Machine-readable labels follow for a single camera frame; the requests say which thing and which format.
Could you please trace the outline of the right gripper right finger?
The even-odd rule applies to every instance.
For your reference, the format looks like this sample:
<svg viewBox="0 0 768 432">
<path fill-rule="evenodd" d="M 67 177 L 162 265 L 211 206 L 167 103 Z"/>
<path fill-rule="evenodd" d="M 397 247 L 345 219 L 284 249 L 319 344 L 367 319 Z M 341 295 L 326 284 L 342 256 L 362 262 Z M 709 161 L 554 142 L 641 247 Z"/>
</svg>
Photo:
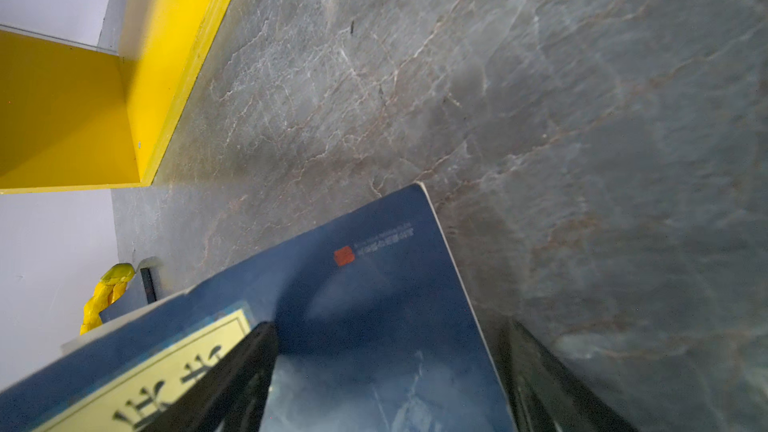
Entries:
<svg viewBox="0 0 768 432">
<path fill-rule="evenodd" d="M 634 431 L 520 322 L 508 322 L 508 380 L 520 431 Z"/>
</svg>

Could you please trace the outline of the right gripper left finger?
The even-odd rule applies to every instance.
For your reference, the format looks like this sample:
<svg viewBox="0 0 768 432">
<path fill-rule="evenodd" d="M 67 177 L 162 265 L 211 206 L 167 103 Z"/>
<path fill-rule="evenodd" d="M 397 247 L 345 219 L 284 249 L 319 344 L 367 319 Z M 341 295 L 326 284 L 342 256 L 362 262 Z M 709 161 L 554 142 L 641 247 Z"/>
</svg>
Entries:
<svg viewBox="0 0 768 432">
<path fill-rule="evenodd" d="M 279 352 L 276 325 L 258 324 L 147 431 L 258 431 Z"/>
</svg>

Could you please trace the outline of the blue booklet yellow label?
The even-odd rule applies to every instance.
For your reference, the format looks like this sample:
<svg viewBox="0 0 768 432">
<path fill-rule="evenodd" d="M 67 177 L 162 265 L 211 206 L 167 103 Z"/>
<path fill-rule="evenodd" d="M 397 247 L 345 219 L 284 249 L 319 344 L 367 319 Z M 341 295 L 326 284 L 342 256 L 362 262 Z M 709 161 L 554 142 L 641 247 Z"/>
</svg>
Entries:
<svg viewBox="0 0 768 432">
<path fill-rule="evenodd" d="M 258 431 L 511 431 L 420 184 L 98 329 L 1 395 L 5 431 L 147 431 L 258 324 L 279 352 Z"/>
</svg>

